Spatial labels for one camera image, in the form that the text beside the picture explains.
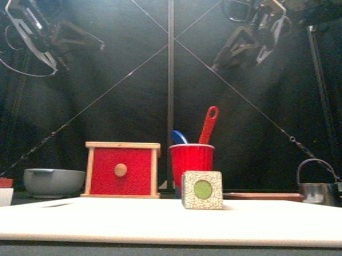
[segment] wooden board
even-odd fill
[[[342,209],[225,200],[189,210],[178,199],[74,198],[0,208],[0,240],[342,248]]]

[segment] red cup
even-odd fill
[[[214,147],[207,144],[177,144],[170,147],[175,186],[182,191],[186,171],[211,171]]]

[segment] black backdrop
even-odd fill
[[[104,41],[106,49],[75,52],[70,71],[55,77],[31,78],[0,67],[2,170],[72,120],[40,150],[12,168],[10,175],[16,179],[18,189],[23,188],[26,168],[86,171],[86,141],[161,143],[162,184],[170,171],[170,121],[190,142],[197,142],[211,105],[221,109],[211,144],[215,170],[223,173],[226,190],[297,190],[297,167],[308,156],[279,127],[340,171],[329,143],[308,31],[283,37],[259,66],[221,71],[223,82],[207,67],[237,24],[225,18],[218,2],[175,1],[177,40],[174,55],[169,56],[167,0],[60,1],[63,15]],[[340,32],[341,20],[337,20],[322,25],[318,37],[337,132],[341,131],[342,93]],[[12,51],[4,41],[2,58],[27,72],[50,72],[28,51]],[[173,120],[170,58],[174,61]],[[334,138],[341,141],[340,133]],[[330,177],[321,171],[314,179],[324,181]]]

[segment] red spatula handle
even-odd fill
[[[218,119],[218,115],[219,115],[219,108],[217,106],[211,106],[209,108],[209,112],[205,120],[203,130],[199,137],[199,144],[209,144],[213,129]]]

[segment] gray bowl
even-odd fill
[[[64,169],[26,169],[24,186],[35,198],[62,198],[80,193],[86,172]]]

